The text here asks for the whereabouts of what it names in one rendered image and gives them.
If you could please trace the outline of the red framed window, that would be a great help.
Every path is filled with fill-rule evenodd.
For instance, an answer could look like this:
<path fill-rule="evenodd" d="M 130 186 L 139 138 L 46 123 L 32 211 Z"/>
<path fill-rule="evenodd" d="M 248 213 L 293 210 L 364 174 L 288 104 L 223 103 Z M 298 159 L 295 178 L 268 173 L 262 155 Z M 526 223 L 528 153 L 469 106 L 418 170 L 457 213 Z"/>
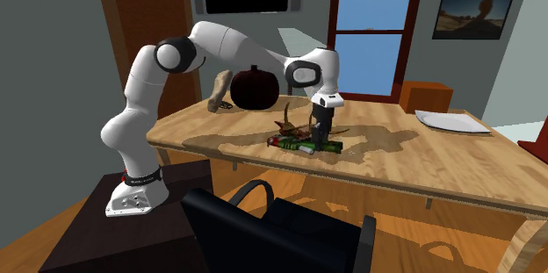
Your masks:
<path fill-rule="evenodd" d="M 330 0 L 327 46 L 343 98 L 396 104 L 420 0 Z"/>

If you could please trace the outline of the white plate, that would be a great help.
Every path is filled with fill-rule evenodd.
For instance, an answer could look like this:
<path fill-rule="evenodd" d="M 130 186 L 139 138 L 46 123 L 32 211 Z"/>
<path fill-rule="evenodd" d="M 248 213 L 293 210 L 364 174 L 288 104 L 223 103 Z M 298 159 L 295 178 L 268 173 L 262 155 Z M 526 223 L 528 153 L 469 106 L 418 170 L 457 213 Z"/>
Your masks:
<path fill-rule="evenodd" d="M 491 130 L 466 114 L 415 111 L 415 116 L 424 125 L 461 133 L 490 133 Z"/>

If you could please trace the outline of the green bottle with red cap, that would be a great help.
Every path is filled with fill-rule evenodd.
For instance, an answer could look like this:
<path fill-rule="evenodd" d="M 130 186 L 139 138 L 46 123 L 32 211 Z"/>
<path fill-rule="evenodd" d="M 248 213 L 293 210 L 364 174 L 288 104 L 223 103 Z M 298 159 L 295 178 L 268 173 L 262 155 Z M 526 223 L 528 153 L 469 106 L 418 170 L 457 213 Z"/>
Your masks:
<path fill-rule="evenodd" d="M 281 134 L 269 137 L 266 143 L 267 146 L 280 147 L 287 150 L 301 150 L 308 154 L 313 154 L 316 151 L 340 154 L 343 150 L 343 144 L 340 141 L 328 141 L 317 146 L 310 139 L 300 140 L 293 136 L 284 136 Z"/>

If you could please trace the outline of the black office chair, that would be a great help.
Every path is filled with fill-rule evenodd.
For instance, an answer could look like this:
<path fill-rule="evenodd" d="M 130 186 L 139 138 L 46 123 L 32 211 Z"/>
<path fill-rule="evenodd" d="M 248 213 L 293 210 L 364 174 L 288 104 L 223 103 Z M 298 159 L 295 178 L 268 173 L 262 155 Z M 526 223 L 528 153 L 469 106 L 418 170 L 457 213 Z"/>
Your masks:
<path fill-rule="evenodd" d="M 182 199 L 210 273 L 370 273 L 377 220 L 361 226 L 275 197 L 264 180 L 228 201 L 197 188 Z"/>

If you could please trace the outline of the brown wooden door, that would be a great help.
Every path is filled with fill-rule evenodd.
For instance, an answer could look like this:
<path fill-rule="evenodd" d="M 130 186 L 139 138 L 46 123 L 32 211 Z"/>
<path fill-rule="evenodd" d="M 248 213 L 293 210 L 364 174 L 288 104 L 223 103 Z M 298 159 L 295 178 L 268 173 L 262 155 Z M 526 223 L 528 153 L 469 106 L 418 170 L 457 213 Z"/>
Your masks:
<path fill-rule="evenodd" d="M 191 0 L 101 0 L 119 79 L 126 85 L 141 47 L 169 37 L 186 36 L 192 28 Z"/>

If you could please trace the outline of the brown dried spiky plant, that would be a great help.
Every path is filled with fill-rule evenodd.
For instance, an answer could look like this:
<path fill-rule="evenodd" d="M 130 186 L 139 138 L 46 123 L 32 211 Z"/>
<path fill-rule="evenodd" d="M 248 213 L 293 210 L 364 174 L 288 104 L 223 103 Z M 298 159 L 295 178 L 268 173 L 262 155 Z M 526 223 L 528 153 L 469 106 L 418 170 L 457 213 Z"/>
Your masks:
<path fill-rule="evenodd" d="M 293 123 L 291 123 L 288 119 L 288 108 L 289 104 L 287 103 L 284 110 L 284 120 L 283 121 L 276 121 L 276 124 L 279 127 L 279 133 L 284 136 L 293 136 L 297 139 L 304 140 L 304 139 L 311 139 L 311 126 L 316 123 L 316 119 L 312 117 L 312 113 L 309 115 L 308 122 L 301 126 L 295 126 Z M 344 133 L 347 132 L 348 129 L 344 129 L 338 132 L 333 132 L 331 127 L 330 134 L 338 134 L 338 133 Z"/>

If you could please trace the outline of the dark robot stand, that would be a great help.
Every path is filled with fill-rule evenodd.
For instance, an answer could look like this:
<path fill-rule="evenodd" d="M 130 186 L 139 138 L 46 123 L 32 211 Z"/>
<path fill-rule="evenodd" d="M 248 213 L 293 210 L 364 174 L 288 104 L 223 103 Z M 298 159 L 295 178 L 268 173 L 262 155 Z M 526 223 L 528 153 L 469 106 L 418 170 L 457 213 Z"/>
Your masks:
<path fill-rule="evenodd" d="M 101 178 L 39 273 L 209 273 L 179 201 L 213 190 L 208 160 L 163 169 L 168 199 L 144 215 L 107 217 L 121 174 Z"/>

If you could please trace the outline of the orange wooden box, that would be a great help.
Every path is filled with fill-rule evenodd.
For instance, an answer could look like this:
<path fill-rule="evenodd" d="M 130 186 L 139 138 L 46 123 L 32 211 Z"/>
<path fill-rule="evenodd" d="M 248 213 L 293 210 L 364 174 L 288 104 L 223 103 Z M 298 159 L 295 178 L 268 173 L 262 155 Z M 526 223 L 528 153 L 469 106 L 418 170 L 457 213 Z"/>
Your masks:
<path fill-rule="evenodd" d="M 445 113 L 449 110 L 453 89 L 442 83 L 405 81 L 399 105 L 407 114 L 418 111 Z"/>

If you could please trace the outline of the wooden table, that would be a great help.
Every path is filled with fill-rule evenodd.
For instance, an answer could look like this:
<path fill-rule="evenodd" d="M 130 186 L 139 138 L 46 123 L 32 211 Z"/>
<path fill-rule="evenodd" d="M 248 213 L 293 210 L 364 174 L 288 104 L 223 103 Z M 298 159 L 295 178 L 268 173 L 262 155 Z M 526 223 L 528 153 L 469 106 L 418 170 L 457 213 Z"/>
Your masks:
<path fill-rule="evenodd" d="M 158 120 L 147 138 L 161 157 L 182 151 L 519 214 L 496 273 L 533 273 L 534 260 L 548 260 L 548 164 L 500 133 L 439 130 L 397 104 L 348 101 L 334 117 L 340 153 L 267 145 L 282 120 L 304 124 L 311 110 L 293 96 L 265 111 L 210 112 L 199 102 Z"/>

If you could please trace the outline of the dark framed wall picture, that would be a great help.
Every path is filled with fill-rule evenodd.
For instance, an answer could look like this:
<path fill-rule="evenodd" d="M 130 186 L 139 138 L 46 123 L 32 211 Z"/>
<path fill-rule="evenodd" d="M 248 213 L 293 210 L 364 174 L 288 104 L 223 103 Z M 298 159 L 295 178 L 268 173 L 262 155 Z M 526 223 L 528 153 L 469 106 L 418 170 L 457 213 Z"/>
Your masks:
<path fill-rule="evenodd" d="M 498 40 L 513 0 L 441 0 L 433 40 Z"/>

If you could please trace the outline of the dark red pumpkin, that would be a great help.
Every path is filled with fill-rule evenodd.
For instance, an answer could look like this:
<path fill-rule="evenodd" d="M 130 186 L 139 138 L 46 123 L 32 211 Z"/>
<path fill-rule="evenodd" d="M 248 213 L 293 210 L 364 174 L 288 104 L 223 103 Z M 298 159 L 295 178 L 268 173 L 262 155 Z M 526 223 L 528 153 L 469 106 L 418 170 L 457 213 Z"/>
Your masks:
<path fill-rule="evenodd" d="M 252 65 L 238 72 L 230 84 L 233 102 L 244 110 L 266 110 L 278 100 L 278 79 L 271 72 Z"/>

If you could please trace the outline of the red furniture piece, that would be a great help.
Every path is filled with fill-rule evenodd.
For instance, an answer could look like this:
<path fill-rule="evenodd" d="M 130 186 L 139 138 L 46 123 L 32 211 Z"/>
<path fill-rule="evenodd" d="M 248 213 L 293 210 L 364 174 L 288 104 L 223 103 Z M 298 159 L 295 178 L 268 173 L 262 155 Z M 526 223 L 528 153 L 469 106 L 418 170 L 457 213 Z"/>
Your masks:
<path fill-rule="evenodd" d="M 535 141 L 519 140 L 517 144 L 548 165 L 548 117 Z"/>

